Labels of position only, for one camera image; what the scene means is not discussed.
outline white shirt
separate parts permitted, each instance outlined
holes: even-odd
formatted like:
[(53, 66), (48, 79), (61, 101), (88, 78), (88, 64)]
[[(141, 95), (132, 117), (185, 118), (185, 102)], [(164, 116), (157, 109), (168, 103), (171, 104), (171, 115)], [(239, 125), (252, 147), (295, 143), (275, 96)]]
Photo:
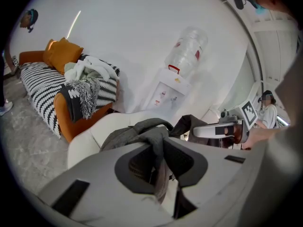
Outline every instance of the white shirt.
[(278, 115), (276, 106), (273, 104), (268, 105), (259, 114), (259, 119), (264, 123), (268, 129), (273, 129), (276, 123), (276, 117)]

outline water bottle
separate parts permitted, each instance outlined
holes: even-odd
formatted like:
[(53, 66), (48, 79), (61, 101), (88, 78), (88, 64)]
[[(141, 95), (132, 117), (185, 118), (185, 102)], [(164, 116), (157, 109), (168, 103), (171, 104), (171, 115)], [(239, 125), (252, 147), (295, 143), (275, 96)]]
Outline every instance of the water bottle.
[(207, 35), (202, 29), (192, 26), (186, 28), (165, 59), (165, 65), (183, 78), (188, 77), (200, 64), (207, 43)]

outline white chair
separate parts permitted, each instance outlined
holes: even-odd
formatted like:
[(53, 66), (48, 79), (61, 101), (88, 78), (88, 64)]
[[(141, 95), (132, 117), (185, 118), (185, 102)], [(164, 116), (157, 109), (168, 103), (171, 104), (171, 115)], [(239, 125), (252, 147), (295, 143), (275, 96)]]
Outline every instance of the white chair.
[(70, 169), (86, 157), (98, 153), (106, 138), (113, 131), (134, 126), (136, 123), (150, 118), (164, 119), (163, 116), (150, 111), (130, 114), (111, 113), (104, 116), (71, 141), (67, 153), (67, 168)]

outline orange sofa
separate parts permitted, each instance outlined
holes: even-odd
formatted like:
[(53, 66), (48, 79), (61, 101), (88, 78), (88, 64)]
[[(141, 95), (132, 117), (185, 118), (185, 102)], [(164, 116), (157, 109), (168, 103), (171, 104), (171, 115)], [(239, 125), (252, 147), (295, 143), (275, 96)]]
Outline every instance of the orange sofa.
[[(22, 66), (26, 62), (42, 62), (43, 53), (44, 51), (22, 52), (19, 55), (19, 65)], [(78, 134), (93, 126), (99, 119), (107, 114), (108, 109), (112, 106), (112, 103), (107, 104), (97, 110), (90, 119), (86, 120), (82, 118), (73, 123), (71, 121), (65, 98), (61, 93), (57, 93), (53, 100), (53, 104), (59, 122), (60, 131), (68, 142), (71, 142), (71, 140)]]

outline ceiling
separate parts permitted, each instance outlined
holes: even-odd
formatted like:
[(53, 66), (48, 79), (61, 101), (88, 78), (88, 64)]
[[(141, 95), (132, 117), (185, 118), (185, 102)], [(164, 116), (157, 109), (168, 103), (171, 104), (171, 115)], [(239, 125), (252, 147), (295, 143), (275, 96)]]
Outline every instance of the ceiling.
[(275, 88), (296, 56), (298, 28), (296, 21), (287, 14), (265, 10), (257, 14), (256, 9), (247, 2), (243, 10), (235, 7), (233, 0), (226, 2), (245, 20), (250, 36), (255, 37), (257, 54), (262, 68), (264, 90), (271, 90), (277, 100), (278, 114), (289, 122), (288, 115), (275, 94)]

